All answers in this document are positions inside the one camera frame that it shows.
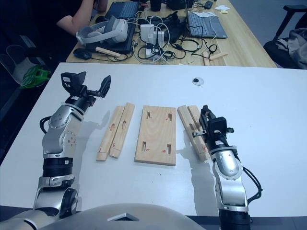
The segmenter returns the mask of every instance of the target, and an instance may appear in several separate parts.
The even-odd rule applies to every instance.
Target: green object
[[[41,65],[31,67],[24,75],[20,88],[29,89],[42,85],[45,81],[50,79],[47,77],[49,73],[50,71],[43,70]]]

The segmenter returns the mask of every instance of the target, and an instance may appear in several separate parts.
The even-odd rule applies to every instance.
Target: paper
[[[215,9],[218,10],[218,11],[227,11],[227,10],[229,10],[230,8],[227,7],[227,6],[224,6],[224,5],[220,5],[220,6],[218,6],[218,7],[215,7]]]
[[[217,17],[214,13],[212,12],[193,12],[194,14],[196,14],[197,16],[201,17],[201,18],[207,18],[207,17]]]

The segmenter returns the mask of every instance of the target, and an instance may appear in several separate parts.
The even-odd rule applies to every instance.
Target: person's arm
[[[77,31],[87,26],[90,22],[92,15],[94,0],[82,0],[81,6],[72,17],[70,15],[65,16],[57,22],[57,26],[75,36]]]
[[[94,9],[99,12],[105,12],[106,7],[107,7],[107,0],[97,0],[96,3],[94,4]]]

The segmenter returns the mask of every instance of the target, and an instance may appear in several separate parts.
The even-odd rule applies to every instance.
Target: computer mouse
[[[77,58],[81,58],[83,60],[88,60],[92,58],[92,54],[90,51],[83,49],[83,48],[79,48],[79,49],[75,49],[73,51],[73,54],[77,57]]]
[[[212,3],[211,1],[207,1],[203,7],[204,7],[205,9],[210,9],[210,8],[212,7],[212,4],[213,4],[213,3]]]
[[[95,23],[102,23],[102,22],[106,22],[109,21],[108,18],[106,18],[105,16],[99,16],[96,18]]]

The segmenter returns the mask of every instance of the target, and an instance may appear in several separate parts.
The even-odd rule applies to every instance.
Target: person
[[[77,43],[76,32],[90,22],[92,9],[106,11],[108,0],[30,0],[33,20],[40,32],[37,47],[65,62]]]

